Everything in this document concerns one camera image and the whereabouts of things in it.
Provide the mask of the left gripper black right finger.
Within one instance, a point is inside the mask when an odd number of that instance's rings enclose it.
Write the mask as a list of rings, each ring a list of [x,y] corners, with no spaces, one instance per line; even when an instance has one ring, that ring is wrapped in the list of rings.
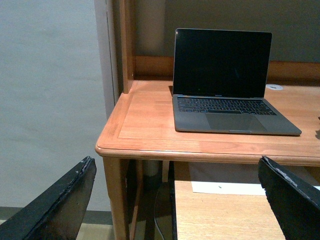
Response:
[[[320,238],[320,191],[267,156],[258,162],[258,179],[287,240]]]

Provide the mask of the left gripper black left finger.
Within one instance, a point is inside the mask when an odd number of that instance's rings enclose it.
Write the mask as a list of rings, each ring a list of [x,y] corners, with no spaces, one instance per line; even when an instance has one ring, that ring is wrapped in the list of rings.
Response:
[[[2,240],[75,240],[95,181],[87,156],[47,190],[0,225]]]

